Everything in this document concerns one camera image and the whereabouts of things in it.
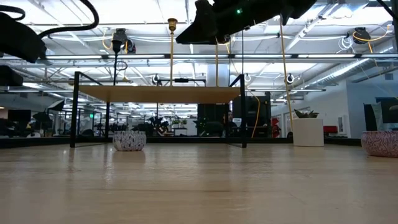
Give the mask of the gold candlestick holder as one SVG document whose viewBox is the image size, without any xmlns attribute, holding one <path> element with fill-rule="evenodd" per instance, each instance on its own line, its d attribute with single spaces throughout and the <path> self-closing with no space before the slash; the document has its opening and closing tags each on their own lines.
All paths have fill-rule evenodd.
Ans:
<svg viewBox="0 0 398 224">
<path fill-rule="evenodd" d="M 169 24 L 170 31 L 170 86 L 174 85 L 173 77 L 174 77 L 174 32 L 177 28 L 177 22 L 175 18 L 169 18 L 167 20 Z"/>
</svg>

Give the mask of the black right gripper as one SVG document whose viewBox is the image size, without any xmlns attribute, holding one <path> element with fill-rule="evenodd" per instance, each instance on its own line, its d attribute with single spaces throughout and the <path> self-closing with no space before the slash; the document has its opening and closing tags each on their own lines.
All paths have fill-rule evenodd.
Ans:
<svg viewBox="0 0 398 224">
<path fill-rule="evenodd" d="M 194 21 L 178 44 L 225 44 L 231 35 L 280 16 L 283 25 L 304 15 L 317 0 L 196 0 Z"/>
</svg>

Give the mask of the wooden shelf black metal legs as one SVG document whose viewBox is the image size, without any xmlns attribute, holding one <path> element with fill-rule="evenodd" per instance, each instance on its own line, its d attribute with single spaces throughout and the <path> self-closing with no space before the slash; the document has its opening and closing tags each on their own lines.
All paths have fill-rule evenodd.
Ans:
<svg viewBox="0 0 398 224">
<path fill-rule="evenodd" d="M 82 72 L 75 72 L 73 79 L 72 130 L 70 147 L 75 147 L 78 115 L 78 96 L 82 92 L 104 101 L 106 106 L 106 131 L 109 131 L 109 107 L 111 103 L 188 103 L 228 104 L 241 97 L 242 112 L 246 109 L 244 77 L 239 75 L 228 87 L 219 86 L 121 86 L 102 85 Z"/>
</svg>

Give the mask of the person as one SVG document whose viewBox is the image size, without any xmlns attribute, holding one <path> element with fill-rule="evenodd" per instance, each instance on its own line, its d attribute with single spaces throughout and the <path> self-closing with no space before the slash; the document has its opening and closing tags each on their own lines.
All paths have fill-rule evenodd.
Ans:
<svg viewBox="0 0 398 224">
<path fill-rule="evenodd" d="M 228 111 L 227 115 L 223 116 L 224 122 L 224 130 L 223 137 L 232 137 L 234 135 L 234 128 L 237 126 L 236 123 L 233 122 L 233 112 L 231 110 Z"/>
</svg>

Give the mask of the pink patterned candle bowl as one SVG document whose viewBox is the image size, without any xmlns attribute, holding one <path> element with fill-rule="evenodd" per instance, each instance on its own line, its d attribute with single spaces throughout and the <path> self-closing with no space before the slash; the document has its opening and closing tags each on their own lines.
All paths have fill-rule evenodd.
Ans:
<svg viewBox="0 0 398 224">
<path fill-rule="evenodd" d="M 398 131 L 365 131 L 361 146 L 370 156 L 398 158 Z"/>
</svg>

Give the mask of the black candlestick holder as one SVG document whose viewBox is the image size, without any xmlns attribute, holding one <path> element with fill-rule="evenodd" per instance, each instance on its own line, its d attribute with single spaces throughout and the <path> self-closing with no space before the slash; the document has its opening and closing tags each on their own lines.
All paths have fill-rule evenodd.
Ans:
<svg viewBox="0 0 398 224">
<path fill-rule="evenodd" d="M 114 76 L 113 76 L 113 85 L 116 85 L 117 80 L 117 63 L 118 63 L 118 54 L 121 50 L 122 42 L 120 40 L 112 40 L 113 52 L 114 52 Z"/>
</svg>

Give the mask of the blue patterned candle bowl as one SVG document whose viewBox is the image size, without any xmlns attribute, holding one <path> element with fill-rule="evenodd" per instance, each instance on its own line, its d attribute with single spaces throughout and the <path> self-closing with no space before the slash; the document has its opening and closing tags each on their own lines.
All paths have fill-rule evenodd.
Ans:
<svg viewBox="0 0 398 224">
<path fill-rule="evenodd" d="M 147 142 L 144 131 L 116 131 L 113 146 L 117 151 L 142 151 Z"/>
</svg>

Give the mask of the black aluminium table frame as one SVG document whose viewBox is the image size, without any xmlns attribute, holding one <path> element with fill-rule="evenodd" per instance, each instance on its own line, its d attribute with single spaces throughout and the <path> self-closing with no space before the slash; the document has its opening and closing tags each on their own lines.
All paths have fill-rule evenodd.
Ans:
<svg viewBox="0 0 398 224">
<path fill-rule="evenodd" d="M 398 24 L 398 0 L 393 0 L 391 5 L 386 4 L 383 0 L 377 2 L 390 14 L 393 18 L 393 23 Z M 103 138 L 94 137 L 77 137 L 76 134 L 71 134 L 69 137 L 61 138 L 0 138 L 0 148 L 13 148 L 13 147 L 31 147 L 31 146 L 49 146 L 57 144 L 69 143 L 70 147 L 75 147 L 77 143 L 109 143 L 115 140 L 115 137 L 110 138 L 107 134 Z M 249 139 L 243 134 L 241 137 L 225 138 L 218 137 L 147 137 L 148 143 L 212 143 L 212 144 L 232 144 L 241 148 L 246 148 L 249 143 L 264 143 L 264 144 L 284 144 L 292 143 L 292 138 L 283 138 L 281 140 L 272 139 Z"/>
</svg>

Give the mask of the white pot with succulent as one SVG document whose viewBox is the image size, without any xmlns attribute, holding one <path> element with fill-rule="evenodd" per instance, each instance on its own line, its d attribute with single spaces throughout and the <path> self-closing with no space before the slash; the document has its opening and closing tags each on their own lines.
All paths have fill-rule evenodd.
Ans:
<svg viewBox="0 0 398 224">
<path fill-rule="evenodd" d="M 298 147 L 323 147 L 323 120 L 314 111 L 294 110 L 297 118 L 292 121 L 293 144 Z"/>
</svg>

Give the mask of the black cabinet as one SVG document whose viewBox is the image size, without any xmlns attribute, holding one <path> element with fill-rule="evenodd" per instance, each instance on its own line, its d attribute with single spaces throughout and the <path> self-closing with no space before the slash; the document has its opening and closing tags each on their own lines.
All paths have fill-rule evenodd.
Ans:
<svg viewBox="0 0 398 224">
<path fill-rule="evenodd" d="M 246 136 L 247 138 L 269 138 L 271 134 L 271 98 L 265 96 L 246 96 Z M 232 101 L 233 118 L 240 119 L 240 122 L 233 121 L 230 136 L 241 137 L 241 97 Z"/>
</svg>

